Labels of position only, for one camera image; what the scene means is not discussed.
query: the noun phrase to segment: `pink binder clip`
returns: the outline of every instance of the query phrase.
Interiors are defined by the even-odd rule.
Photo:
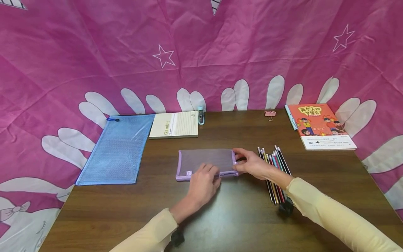
[[[264,111],[264,116],[269,117],[269,121],[273,121],[273,117],[276,116],[275,111],[266,110]]]

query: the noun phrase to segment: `wrist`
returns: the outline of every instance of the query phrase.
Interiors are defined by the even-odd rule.
[[[294,179],[294,177],[292,177],[291,175],[288,175],[287,173],[277,168],[267,169],[264,178],[277,184],[283,190],[286,190],[287,186]]]
[[[181,201],[179,201],[175,206],[169,209],[176,223],[180,224],[187,217],[191,216],[195,212],[200,209],[199,206],[194,200],[192,200],[189,196],[184,197]]]

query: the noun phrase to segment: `brown tabletop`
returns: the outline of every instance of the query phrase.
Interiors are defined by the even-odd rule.
[[[281,147],[295,177],[346,205],[403,246],[403,223],[353,151],[305,151],[285,110],[208,112],[198,138],[148,140],[135,185],[76,186],[40,252],[107,252],[186,195],[176,182],[178,150]],[[266,183],[249,174],[224,178],[217,196],[181,224],[185,242],[165,251],[346,251],[297,209],[283,219]]]

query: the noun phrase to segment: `hand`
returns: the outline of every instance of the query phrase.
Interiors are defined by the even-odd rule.
[[[192,175],[186,197],[169,209],[178,224],[197,212],[216,194],[221,184],[221,178],[214,180],[218,172],[217,166],[202,164]]]
[[[234,165],[233,169],[238,171],[240,174],[249,173],[257,179],[266,180],[268,179],[268,173],[270,170],[276,169],[276,167],[266,163],[253,151],[245,150],[242,148],[234,148],[233,151],[236,153],[235,159],[245,157],[245,160],[239,161],[237,165]]]
[[[239,173],[249,173],[255,178],[260,180],[270,180],[274,182],[281,189],[285,190],[287,186],[294,179],[287,173],[279,170],[278,168],[266,163],[263,159],[258,157],[254,152],[241,148],[235,148],[233,151],[236,153],[235,159],[245,157],[246,161],[239,161],[237,165],[234,165],[233,169]]]
[[[191,198],[199,208],[209,202],[216,194],[221,184],[221,178],[214,180],[214,176],[218,172],[217,166],[202,164],[192,175],[187,197]]]

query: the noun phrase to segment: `sleeve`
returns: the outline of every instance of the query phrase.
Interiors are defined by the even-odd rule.
[[[110,252],[162,252],[177,227],[178,224],[166,208]]]
[[[402,252],[402,248],[364,218],[300,178],[286,190],[295,207],[355,252]]]

